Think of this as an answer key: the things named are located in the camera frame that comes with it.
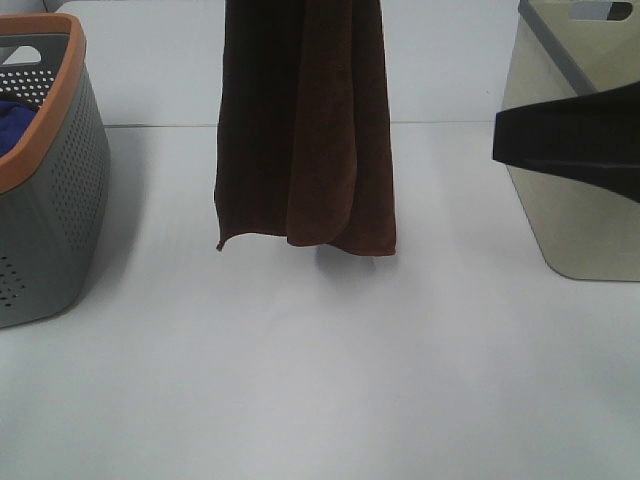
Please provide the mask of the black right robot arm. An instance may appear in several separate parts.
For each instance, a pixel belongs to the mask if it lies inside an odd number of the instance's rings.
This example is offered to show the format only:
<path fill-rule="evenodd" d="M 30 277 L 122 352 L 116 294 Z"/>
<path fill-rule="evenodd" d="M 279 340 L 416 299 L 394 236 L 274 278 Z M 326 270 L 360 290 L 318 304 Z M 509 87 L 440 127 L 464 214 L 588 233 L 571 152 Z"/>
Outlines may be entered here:
<path fill-rule="evenodd" d="M 639 84 L 496 114 L 492 159 L 639 201 Z"/>

